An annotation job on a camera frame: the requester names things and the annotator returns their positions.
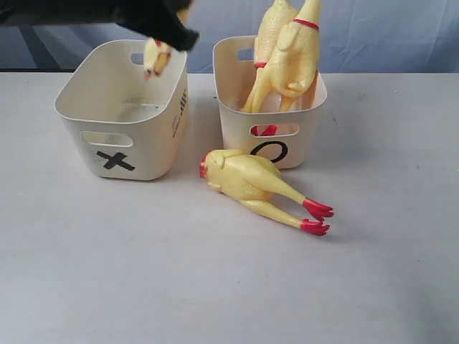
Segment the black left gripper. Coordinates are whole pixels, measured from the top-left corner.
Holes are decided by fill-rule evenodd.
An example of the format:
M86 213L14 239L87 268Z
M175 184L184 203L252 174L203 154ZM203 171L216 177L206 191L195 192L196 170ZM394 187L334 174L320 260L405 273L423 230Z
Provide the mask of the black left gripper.
M116 24L146 37L157 39L177 51L190 51L199 33L179 18L193 1L116 1Z

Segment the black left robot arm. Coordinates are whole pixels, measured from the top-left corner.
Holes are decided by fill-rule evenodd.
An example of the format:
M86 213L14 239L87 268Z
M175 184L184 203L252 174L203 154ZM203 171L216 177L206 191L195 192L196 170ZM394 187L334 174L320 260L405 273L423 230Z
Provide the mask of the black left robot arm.
M190 51L199 39L178 13L190 1L2 1L1 25L49 26L66 24L117 24L157 39L179 52Z

